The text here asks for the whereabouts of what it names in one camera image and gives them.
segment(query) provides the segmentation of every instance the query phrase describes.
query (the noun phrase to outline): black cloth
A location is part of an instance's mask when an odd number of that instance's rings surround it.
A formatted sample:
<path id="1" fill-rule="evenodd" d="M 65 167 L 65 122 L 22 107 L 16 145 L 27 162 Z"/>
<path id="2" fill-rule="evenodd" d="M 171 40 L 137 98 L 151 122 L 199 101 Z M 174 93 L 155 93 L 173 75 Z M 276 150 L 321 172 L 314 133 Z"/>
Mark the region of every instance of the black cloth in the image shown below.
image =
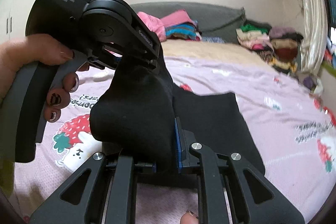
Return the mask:
<path id="1" fill-rule="evenodd" d="M 291 70 L 290 69 L 283 69 L 283 68 L 280 68 L 280 67 L 278 67 L 278 66 L 276 66 L 276 65 L 273 65 L 273 68 L 276 70 L 276 71 L 278 71 L 278 72 L 282 72 L 282 73 L 284 73 L 284 74 L 289 74 L 290 72 L 291 72 Z"/>
<path id="2" fill-rule="evenodd" d="M 265 174 L 234 93 L 199 96 L 174 84 L 173 95 L 174 112 L 182 128 L 193 132 L 199 143 L 219 154 L 240 153 Z"/>
<path id="3" fill-rule="evenodd" d="M 192 131 L 196 140 L 215 152 L 244 155 L 261 173 L 263 162 L 233 93 L 198 96 L 175 84 L 160 49 L 154 72 L 124 56 L 110 88 L 90 113 L 90 129 L 96 140 L 112 142 L 134 157 L 157 163 L 157 170 L 176 171 L 174 119 Z"/>
<path id="4" fill-rule="evenodd" d="M 163 61 L 162 49 L 155 72 L 124 56 L 109 89 L 90 112 L 93 137 L 128 149 L 135 157 L 157 162 L 158 170 L 173 161 L 173 80 Z"/>
<path id="5" fill-rule="evenodd" d="M 284 34 L 282 37 L 280 37 L 280 39 L 286 39 L 286 38 L 290 38 L 293 39 L 294 41 L 301 43 L 303 36 L 301 33 L 298 32 L 291 32 L 291 33 L 286 33 Z"/>

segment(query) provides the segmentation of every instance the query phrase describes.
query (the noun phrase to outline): painted fingernail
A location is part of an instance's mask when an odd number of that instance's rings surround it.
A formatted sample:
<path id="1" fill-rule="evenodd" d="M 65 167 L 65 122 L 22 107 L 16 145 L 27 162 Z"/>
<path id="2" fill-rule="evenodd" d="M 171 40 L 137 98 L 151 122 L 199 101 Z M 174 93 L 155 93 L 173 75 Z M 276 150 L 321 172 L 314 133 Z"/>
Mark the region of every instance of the painted fingernail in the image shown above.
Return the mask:
<path id="1" fill-rule="evenodd" d="M 187 210 L 187 213 L 198 219 L 198 216 L 194 214 L 192 211 Z"/>
<path id="2" fill-rule="evenodd" d="M 70 89 L 71 92 L 74 92 L 78 89 L 78 78 L 75 77 L 75 83 L 73 84 L 73 87 Z"/>
<path id="3" fill-rule="evenodd" d="M 50 116 L 50 119 L 49 119 L 49 122 L 53 122 L 57 119 L 57 113 L 55 111 L 52 111 L 51 112 L 51 116 Z"/>
<path id="4" fill-rule="evenodd" d="M 65 59 L 73 59 L 75 57 L 75 53 L 70 49 L 66 49 L 63 52 L 60 52 L 60 54 Z"/>
<path id="5" fill-rule="evenodd" d="M 50 105 L 58 106 L 61 104 L 62 98 L 60 95 L 53 93 L 50 98 Z"/>

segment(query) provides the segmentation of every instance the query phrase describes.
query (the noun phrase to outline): folded clothes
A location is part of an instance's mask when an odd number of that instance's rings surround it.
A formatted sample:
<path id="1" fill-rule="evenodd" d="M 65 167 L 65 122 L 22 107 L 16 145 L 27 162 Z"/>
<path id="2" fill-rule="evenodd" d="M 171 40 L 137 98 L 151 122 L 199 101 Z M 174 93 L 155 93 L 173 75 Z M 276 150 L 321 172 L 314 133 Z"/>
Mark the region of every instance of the folded clothes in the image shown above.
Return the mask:
<path id="1" fill-rule="evenodd" d="M 258 22 L 258 21 L 254 21 L 254 20 L 250 20 L 250 19 L 247 19 L 245 20 L 244 22 L 244 25 L 246 24 L 251 24 L 255 27 L 258 27 L 258 28 L 263 28 L 263 29 L 267 29 L 267 33 L 271 30 L 272 26 L 269 25 L 268 23 L 266 22 Z"/>
<path id="2" fill-rule="evenodd" d="M 249 32 L 243 32 L 242 29 L 236 29 L 237 36 L 241 41 L 256 39 L 257 37 L 261 37 L 262 33 L 261 31 L 249 31 Z"/>
<path id="3" fill-rule="evenodd" d="M 301 43 L 303 40 L 303 36 L 301 33 L 298 32 L 291 32 L 291 33 L 285 33 L 282 37 L 280 37 L 281 39 L 285 39 L 285 38 L 290 38 L 295 40 L 298 43 Z"/>
<path id="4" fill-rule="evenodd" d="M 255 53 L 266 63 L 269 63 L 274 56 L 273 51 L 257 51 Z"/>
<path id="5" fill-rule="evenodd" d="M 274 49 L 278 48 L 297 48 L 297 42 L 293 39 L 272 39 L 271 44 L 273 45 Z"/>
<path id="6" fill-rule="evenodd" d="M 291 73 L 295 73 L 297 70 L 297 63 L 296 62 L 281 62 L 280 60 L 276 59 L 275 57 L 268 63 L 270 66 L 275 68 L 281 68 L 282 70 L 289 70 Z"/>
<path id="7" fill-rule="evenodd" d="M 147 28 L 155 32 L 160 42 L 166 41 L 166 30 L 162 21 L 154 16 L 148 15 L 144 12 L 137 13 L 138 17 L 144 22 Z"/>
<path id="8" fill-rule="evenodd" d="M 268 33 L 268 30 L 266 28 L 259 28 L 259 27 L 256 27 L 256 26 L 252 25 L 252 24 L 242 25 L 240 28 L 243 32 L 261 31 L 262 33 Z"/>
<path id="9" fill-rule="evenodd" d="M 327 48 L 331 55 L 336 53 L 336 45 L 332 43 L 329 37 L 327 37 Z"/>
<path id="10" fill-rule="evenodd" d="M 196 40 L 196 27 L 191 23 L 183 23 L 166 28 L 167 39 Z"/>
<path id="11" fill-rule="evenodd" d="M 295 30 L 292 27 L 281 27 L 281 26 L 276 26 L 273 27 L 268 35 L 269 37 L 272 38 L 281 38 L 284 34 L 286 33 L 294 33 Z"/>
<path id="12" fill-rule="evenodd" d="M 243 47 L 249 50 L 253 50 L 253 46 L 257 44 L 261 44 L 264 47 L 269 46 L 271 49 L 273 49 L 273 46 L 269 41 L 269 37 L 266 34 L 263 34 L 260 37 L 256 37 L 255 39 L 246 40 L 246 41 L 242 41 L 241 39 L 239 39 L 239 37 L 237 39 L 240 45 L 242 45 Z"/>
<path id="13" fill-rule="evenodd" d="M 297 47 L 296 48 L 277 48 L 274 50 L 280 61 L 291 62 L 297 57 Z"/>
<path id="14" fill-rule="evenodd" d="M 165 28 L 179 25 L 182 23 L 191 23 L 196 26 L 195 22 L 189 17 L 186 10 L 177 10 L 170 15 L 161 18 L 161 21 Z"/>
<path id="15" fill-rule="evenodd" d="M 221 37 L 202 37 L 201 41 L 210 42 L 210 43 L 218 43 L 218 44 L 226 43 L 226 41 Z"/>
<path id="16" fill-rule="evenodd" d="M 255 51 L 255 50 L 263 50 L 265 48 L 265 46 L 263 44 L 254 44 L 251 48 L 251 50 Z"/>

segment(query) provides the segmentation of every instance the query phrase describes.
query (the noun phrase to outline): curtain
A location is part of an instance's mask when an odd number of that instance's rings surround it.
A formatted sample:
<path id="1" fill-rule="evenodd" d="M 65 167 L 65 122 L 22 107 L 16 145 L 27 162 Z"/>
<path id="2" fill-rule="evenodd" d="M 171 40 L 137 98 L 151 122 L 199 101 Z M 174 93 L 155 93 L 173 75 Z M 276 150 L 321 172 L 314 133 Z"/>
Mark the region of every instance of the curtain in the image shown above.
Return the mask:
<path id="1" fill-rule="evenodd" d="M 324 0 L 303 0 L 305 36 L 301 70 L 317 75 L 327 44 L 328 20 Z"/>

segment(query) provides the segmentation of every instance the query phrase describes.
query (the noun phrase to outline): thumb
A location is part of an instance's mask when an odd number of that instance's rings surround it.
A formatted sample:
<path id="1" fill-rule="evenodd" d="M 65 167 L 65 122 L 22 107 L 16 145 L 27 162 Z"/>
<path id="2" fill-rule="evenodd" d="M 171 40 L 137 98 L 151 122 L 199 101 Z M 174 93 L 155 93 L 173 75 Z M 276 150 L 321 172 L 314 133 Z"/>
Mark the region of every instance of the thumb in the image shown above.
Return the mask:
<path id="1" fill-rule="evenodd" d="M 187 211 L 181 217 L 180 224 L 198 224 L 198 218 L 193 212 Z"/>
<path id="2" fill-rule="evenodd" d="M 33 34 L 0 44 L 0 99 L 5 97 L 23 65 L 33 61 L 61 65 L 72 58 L 69 48 L 47 34 Z"/>

